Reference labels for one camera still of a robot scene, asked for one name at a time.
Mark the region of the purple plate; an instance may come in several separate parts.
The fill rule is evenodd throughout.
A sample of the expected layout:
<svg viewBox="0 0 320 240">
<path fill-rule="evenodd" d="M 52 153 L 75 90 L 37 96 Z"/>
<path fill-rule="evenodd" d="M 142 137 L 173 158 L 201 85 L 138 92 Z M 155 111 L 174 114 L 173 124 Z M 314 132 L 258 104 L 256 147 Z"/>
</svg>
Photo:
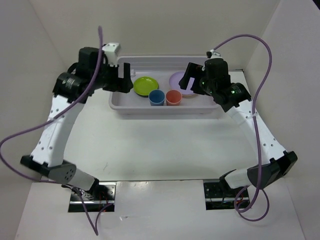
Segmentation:
<svg viewBox="0 0 320 240">
<path fill-rule="evenodd" d="M 190 95 L 193 94 L 193 92 L 190 92 L 187 89 L 182 89 L 179 85 L 180 80 L 183 78 L 184 76 L 184 72 L 183 71 L 179 71 L 174 73 L 170 78 L 169 78 L 169 86 L 172 90 L 177 90 L 179 91 L 182 95 Z"/>
</svg>

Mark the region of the green plate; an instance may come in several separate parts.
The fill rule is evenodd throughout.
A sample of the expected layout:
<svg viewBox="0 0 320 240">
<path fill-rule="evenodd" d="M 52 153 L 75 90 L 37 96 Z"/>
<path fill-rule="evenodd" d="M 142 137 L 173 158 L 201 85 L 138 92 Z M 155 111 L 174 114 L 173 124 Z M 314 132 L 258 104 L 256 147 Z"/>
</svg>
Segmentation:
<svg viewBox="0 0 320 240">
<path fill-rule="evenodd" d="M 133 90 L 142 97 L 148 97 L 150 92 L 159 88 L 158 82 L 149 76 L 137 78 L 133 83 Z"/>
</svg>

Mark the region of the pink cup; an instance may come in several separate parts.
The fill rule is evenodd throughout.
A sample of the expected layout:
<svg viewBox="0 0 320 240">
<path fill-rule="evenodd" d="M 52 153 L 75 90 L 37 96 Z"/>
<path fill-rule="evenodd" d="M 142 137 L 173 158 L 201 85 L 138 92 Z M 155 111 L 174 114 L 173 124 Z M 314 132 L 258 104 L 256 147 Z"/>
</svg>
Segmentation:
<svg viewBox="0 0 320 240">
<path fill-rule="evenodd" d="M 179 106 L 182 101 L 182 94 L 178 90 L 169 90 L 165 95 L 167 106 Z"/>
</svg>

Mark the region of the blue cup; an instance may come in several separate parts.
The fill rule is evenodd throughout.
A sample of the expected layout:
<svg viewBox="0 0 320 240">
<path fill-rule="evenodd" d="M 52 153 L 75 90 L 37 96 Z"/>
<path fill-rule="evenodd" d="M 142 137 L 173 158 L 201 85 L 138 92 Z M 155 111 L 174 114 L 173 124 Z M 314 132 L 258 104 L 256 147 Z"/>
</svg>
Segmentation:
<svg viewBox="0 0 320 240">
<path fill-rule="evenodd" d="M 155 89 L 148 95 L 151 106 L 163 106 L 165 102 L 165 93 L 162 90 Z"/>
</svg>

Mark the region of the yellow plate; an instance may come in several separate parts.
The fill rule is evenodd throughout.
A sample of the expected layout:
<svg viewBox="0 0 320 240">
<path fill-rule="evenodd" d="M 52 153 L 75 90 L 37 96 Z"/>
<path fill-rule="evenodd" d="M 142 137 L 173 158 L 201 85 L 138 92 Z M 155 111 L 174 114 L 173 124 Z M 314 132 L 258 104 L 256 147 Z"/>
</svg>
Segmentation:
<svg viewBox="0 0 320 240">
<path fill-rule="evenodd" d="M 195 93 L 193 93 L 193 94 L 182 94 L 182 97 L 183 97 L 183 98 L 193 98 L 193 97 L 195 97 L 195 96 L 196 96 Z"/>
</svg>

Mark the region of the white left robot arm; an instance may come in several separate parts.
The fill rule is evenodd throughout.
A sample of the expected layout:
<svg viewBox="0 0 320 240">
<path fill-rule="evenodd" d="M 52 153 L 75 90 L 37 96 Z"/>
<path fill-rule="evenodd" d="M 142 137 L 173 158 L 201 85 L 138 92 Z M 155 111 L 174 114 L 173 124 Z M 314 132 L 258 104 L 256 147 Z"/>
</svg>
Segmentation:
<svg viewBox="0 0 320 240">
<path fill-rule="evenodd" d="M 83 47 L 78 61 L 61 73 L 53 88 L 50 124 L 44 127 L 35 149 L 24 155 L 20 163 L 58 184 L 81 190 L 88 200 L 94 200 L 104 191 L 100 181 L 83 172 L 64 159 L 68 138 L 79 113 L 88 97 L 102 89 L 109 92 L 129 93 L 133 88 L 130 64 L 124 63 L 123 76 L 119 77 L 118 54 L 120 44 L 105 44 L 98 58 L 99 49 Z"/>
</svg>

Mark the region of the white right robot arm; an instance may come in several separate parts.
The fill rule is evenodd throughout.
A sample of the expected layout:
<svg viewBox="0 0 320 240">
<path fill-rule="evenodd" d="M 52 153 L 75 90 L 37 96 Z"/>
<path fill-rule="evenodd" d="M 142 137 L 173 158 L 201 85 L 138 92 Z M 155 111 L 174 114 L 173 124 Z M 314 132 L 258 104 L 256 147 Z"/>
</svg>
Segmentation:
<svg viewBox="0 0 320 240">
<path fill-rule="evenodd" d="M 229 197 L 237 188 L 245 186 L 262 190 L 291 170 L 298 160 L 297 154 L 287 151 L 275 139 L 253 109 L 253 100 L 246 87 L 231 81 L 228 64 L 223 58 L 208 59 L 204 65 L 190 62 L 178 84 L 185 90 L 190 81 L 194 93 L 212 97 L 234 120 L 257 154 L 257 165 L 231 170 L 220 177 L 219 191 L 223 196 Z"/>
</svg>

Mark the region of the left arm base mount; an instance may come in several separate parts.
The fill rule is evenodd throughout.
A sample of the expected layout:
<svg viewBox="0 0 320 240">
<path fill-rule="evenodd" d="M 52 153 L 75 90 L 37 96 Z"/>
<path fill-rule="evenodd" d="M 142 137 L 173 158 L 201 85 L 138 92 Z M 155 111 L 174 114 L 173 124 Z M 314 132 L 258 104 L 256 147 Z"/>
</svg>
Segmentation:
<svg viewBox="0 0 320 240">
<path fill-rule="evenodd" d="M 79 193 L 83 199 L 86 209 L 89 213 L 98 213 L 100 210 L 103 212 L 115 211 L 115 198 L 116 198 L 116 182 L 100 182 L 99 189 L 93 195 L 88 192 L 79 189 Z M 81 202 L 81 198 L 78 193 L 71 190 L 69 205 L 69 213 L 83 213 L 84 208 Z"/>
</svg>

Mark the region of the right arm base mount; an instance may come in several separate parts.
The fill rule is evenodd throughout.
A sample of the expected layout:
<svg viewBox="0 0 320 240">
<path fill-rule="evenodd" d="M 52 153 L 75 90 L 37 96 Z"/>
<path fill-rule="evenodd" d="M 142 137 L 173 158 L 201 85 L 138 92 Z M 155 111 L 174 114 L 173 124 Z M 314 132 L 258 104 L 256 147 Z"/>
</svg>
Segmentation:
<svg viewBox="0 0 320 240">
<path fill-rule="evenodd" d="M 251 202 L 248 191 L 245 190 L 236 198 L 236 195 L 242 188 L 227 189 L 222 187 L 218 179 L 204 180 L 203 191 L 206 210 L 233 210 L 235 208 L 235 201 L 237 204 L 240 204 L 240 209 L 246 208 Z"/>
</svg>

